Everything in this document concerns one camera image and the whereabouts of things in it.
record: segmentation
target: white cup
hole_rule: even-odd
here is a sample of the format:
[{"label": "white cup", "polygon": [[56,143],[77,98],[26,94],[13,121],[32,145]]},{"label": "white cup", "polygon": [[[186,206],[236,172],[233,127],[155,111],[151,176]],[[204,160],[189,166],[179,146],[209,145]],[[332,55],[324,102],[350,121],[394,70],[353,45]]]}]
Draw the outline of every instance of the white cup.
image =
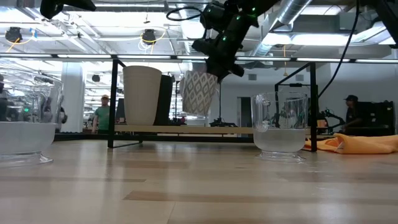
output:
[{"label": "white cup", "polygon": [[124,113],[128,125],[153,125],[162,72],[145,66],[123,68]]}]

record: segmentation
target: orange towel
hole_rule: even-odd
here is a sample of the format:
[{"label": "orange towel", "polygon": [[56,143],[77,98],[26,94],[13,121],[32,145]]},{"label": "orange towel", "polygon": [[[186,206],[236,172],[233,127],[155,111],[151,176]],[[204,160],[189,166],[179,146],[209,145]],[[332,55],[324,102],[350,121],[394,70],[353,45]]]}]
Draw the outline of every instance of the orange towel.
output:
[{"label": "orange towel", "polygon": [[[398,152],[398,135],[384,137],[349,137],[335,134],[335,138],[318,141],[319,150],[340,154],[388,154]],[[305,141],[305,149],[311,149],[311,141]]]}]

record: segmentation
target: table surface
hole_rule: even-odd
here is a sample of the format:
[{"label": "table surface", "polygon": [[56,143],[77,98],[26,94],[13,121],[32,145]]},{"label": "table surface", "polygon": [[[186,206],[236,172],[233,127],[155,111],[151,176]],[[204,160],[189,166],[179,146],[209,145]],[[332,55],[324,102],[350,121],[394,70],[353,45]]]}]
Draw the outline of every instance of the table surface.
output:
[{"label": "table surface", "polygon": [[0,169],[0,222],[398,223],[398,154],[300,151],[307,160],[289,164],[259,153],[253,144],[56,142],[45,152],[53,164]]}]

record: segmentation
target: frosted glass bowl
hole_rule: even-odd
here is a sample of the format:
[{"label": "frosted glass bowl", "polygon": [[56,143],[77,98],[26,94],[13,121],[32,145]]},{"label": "frosted glass bowl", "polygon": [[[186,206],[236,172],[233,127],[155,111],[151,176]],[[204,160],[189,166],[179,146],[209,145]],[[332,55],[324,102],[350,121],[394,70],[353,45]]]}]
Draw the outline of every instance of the frosted glass bowl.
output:
[{"label": "frosted glass bowl", "polygon": [[42,155],[54,140],[62,82],[0,69],[0,167],[52,162]]}]

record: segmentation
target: clear glass container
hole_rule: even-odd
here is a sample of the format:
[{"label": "clear glass container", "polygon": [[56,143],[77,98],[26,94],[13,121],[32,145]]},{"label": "clear glass container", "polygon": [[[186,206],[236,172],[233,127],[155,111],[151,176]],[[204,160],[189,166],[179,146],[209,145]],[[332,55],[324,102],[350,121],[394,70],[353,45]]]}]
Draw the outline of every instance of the clear glass container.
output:
[{"label": "clear glass container", "polygon": [[261,159],[300,162],[304,147],[308,98],[304,93],[263,93],[252,97],[254,143]]},{"label": "clear glass container", "polygon": [[0,68],[0,167],[52,161],[42,151],[54,140],[62,87],[45,75]]}]

